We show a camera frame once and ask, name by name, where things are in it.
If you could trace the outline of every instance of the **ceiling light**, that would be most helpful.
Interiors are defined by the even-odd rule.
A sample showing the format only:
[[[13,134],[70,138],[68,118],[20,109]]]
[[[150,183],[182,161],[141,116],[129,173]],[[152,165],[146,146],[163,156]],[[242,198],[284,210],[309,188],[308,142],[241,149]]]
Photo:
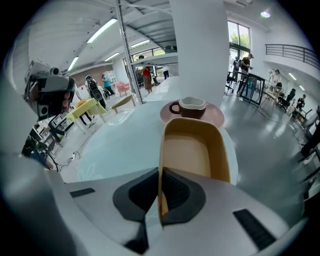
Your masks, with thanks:
[[[137,47],[137,46],[140,46],[140,45],[143,45],[143,44],[147,44],[147,43],[150,43],[149,40],[145,40],[145,41],[142,41],[142,42],[138,42],[134,45],[131,45],[131,48],[134,48],[134,47]]]
[[[116,57],[116,56],[118,56],[118,55],[119,55],[119,52],[117,52],[117,53],[115,53],[115,54],[111,55],[109,58],[106,58],[104,61],[105,61],[105,62],[107,62],[107,61],[109,61],[109,60],[113,59],[114,57]]]
[[[292,77],[294,80],[297,80],[291,73],[288,73],[290,77]]]
[[[269,18],[270,17],[270,13],[268,13],[266,11],[263,11],[263,12],[261,12],[261,16],[264,17],[264,18]]]
[[[79,57],[75,57],[75,58],[73,59],[73,61],[71,62],[71,65],[70,65],[69,68],[68,68],[68,71],[70,71],[70,70],[73,68],[73,66],[76,64],[76,62],[77,62],[78,59],[79,59]]]
[[[87,41],[88,44],[92,43],[103,31],[109,28],[113,23],[117,22],[115,18],[110,19],[106,24],[104,24],[94,35]]]

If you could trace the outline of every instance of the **railing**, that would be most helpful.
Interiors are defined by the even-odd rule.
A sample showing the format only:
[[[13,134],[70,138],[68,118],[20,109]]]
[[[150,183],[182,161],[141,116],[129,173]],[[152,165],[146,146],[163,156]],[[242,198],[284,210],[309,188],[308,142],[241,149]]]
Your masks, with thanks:
[[[290,44],[266,44],[266,55],[275,55],[307,63],[320,70],[320,63],[313,50]]]

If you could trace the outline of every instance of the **white table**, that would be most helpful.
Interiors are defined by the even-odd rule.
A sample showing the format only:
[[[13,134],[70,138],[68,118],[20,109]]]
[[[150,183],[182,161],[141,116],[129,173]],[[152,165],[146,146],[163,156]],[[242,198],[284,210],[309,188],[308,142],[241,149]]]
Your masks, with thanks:
[[[160,110],[168,101],[155,101],[119,112],[107,121],[84,148],[80,181],[98,180],[159,166],[164,124]],[[220,129],[229,162],[230,179],[237,183],[238,163],[233,142]]]
[[[178,87],[179,76],[171,76],[160,83],[149,95],[147,95],[143,102],[157,102],[157,101],[175,101],[180,99],[180,91]]]

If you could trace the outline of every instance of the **tan tray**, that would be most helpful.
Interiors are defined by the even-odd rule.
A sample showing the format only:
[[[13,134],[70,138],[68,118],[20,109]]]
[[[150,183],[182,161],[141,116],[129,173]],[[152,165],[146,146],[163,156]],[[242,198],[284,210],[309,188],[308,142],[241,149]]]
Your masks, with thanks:
[[[198,119],[178,117],[164,127],[159,163],[159,216],[168,212],[161,182],[164,167],[230,183],[223,138],[214,125]]]

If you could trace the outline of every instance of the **tree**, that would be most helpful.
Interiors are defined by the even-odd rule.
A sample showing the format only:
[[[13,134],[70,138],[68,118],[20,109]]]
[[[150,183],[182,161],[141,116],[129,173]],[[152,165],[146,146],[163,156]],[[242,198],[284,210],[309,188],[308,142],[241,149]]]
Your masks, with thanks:
[[[231,35],[231,42],[234,44],[239,44],[238,35],[236,32],[233,32]],[[247,34],[240,34],[240,45],[246,48],[250,48],[249,36]]]

